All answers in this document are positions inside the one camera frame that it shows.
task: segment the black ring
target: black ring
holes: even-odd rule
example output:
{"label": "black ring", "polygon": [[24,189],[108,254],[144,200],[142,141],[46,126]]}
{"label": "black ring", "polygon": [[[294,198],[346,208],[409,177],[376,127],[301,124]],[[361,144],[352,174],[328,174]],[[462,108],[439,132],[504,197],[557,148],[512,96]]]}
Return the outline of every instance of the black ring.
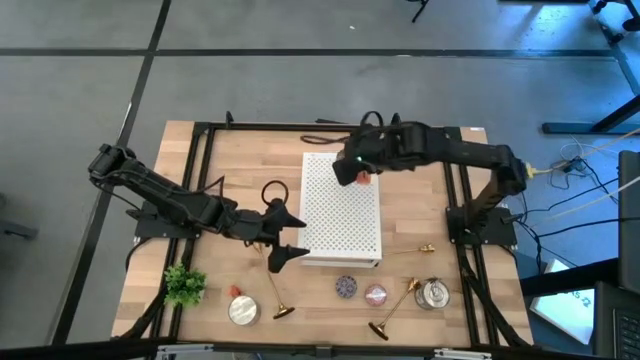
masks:
{"label": "black ring", "polygon": [[287,201],[289,200],[289,188],[287,187],[287,185],[285,183],[283,183],[280,180],[271,180],[268,183],[266,183],[264,185],[264,187],[262,188],[262,194],[260,194],[260,196],[262,197],[262,202],[265,203],[267,206],[269,206],[271,203],[267,202],[267,200],[264,198],[264,193],[265,191],[267,191],[267,188],[273,184],[279,184],[282,186],[282,188],[284,189],[284,203],[285,205],[287,204]]}

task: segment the robotic arm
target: robotic arm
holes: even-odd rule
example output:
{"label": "robotic arm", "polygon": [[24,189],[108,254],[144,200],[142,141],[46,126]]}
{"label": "robotic arm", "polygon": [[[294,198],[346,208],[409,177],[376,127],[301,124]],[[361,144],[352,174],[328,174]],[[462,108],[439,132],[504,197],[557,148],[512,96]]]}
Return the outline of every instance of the robotic arm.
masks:
{"label": "robotic arm", "polygon": [[309,250],[280,246],[280,231],[284,227],[300,228],[306,224],[287,211],[282,199],[266,202],[264,214],[253,210],[238,210],[238,203],[221,196],[195,192],[179,186],[149,170],[127,148],[102,145],[100,154],[89,165],[90,181],[104,185],[125,186],[155,205],[165,221],[187,228],[197,228],[242,240],[246,246],[260,242],[273,250],[268,258],[269,271],[280,272],[285,263]]}
{"label": "robotic arm", "polygon": [[527,165],[508,146],[453,140],[441,129],[401,122],[398,114],[393,116],[390,126],[373,126],[363,120],[338,153],[333,169],[338,182],[346,186],[362,171],[370,174],[413,171],[416,166],[438,161],[491,170],[487,186],[454,219],[459,228],[484,227],[488,212],[504,197],[526,189]]}

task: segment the orange object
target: orange object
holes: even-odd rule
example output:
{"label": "orange object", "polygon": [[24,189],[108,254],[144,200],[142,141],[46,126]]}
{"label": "orange object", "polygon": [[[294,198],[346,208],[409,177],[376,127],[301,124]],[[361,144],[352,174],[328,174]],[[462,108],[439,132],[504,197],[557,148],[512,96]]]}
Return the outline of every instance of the orange object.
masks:
{"label": "orange object", "polygon": [[242,295],[242,290],[240,290],[240,288],[235,285],[231,285],[231,287],[229,288],[229,296],[236,298],[240,295]]}
{"label": "orange object", "polygon": [[356,177],[356,183],[361,185],[371,184],[371,174],[366,171],[361,171]]}

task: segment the green plant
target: green plant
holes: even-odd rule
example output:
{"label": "green plant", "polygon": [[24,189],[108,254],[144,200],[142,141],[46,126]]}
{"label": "green plant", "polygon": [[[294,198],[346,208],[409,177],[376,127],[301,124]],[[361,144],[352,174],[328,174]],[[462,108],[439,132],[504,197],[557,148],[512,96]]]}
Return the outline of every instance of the green plant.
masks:
{"label": "green plant", "polygon": [[173,306],[194,306],[200,303],[200,293],[204,290],[207,276],[197,270],[187,271],[182,263],[170,266],[164,272],[167,283],[167,296],[164,303]]}

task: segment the silver can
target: silver can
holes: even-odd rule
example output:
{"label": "silver can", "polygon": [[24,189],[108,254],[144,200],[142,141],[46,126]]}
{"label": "silver can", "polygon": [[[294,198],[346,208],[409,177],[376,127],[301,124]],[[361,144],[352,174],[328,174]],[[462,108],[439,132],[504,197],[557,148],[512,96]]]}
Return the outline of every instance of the silver can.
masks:
{"label": "silver can", "polygon": [[229,319],[242,326],[251,326],[260,318],[260,306],[246,295],[236,297],[229,304]]}
{"label": "silver can", "polygon": [[415,291],[416,303],[425,310],[442,309],[449,304],[449,288],[440,279],[423,280],[422,287]]}

